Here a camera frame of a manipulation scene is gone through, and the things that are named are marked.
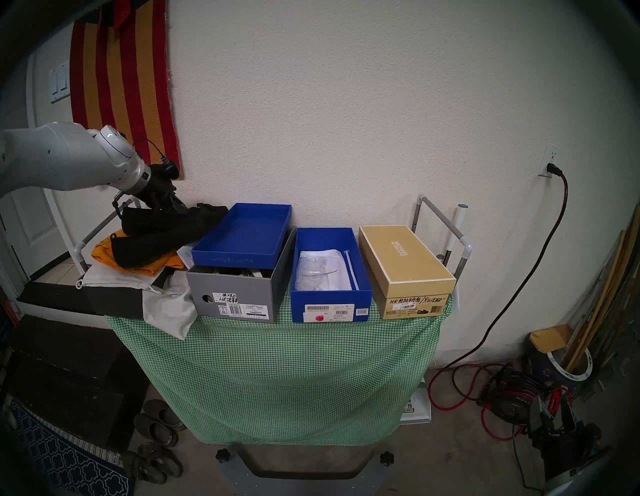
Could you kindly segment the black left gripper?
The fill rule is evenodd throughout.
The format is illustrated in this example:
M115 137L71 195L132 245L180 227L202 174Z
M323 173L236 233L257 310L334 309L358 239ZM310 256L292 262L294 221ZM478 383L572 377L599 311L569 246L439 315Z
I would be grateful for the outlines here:
M175 194L173 181L180 175L174 161L151 164L150 178L144 187L144 203L153 211L188 211L188 208Z

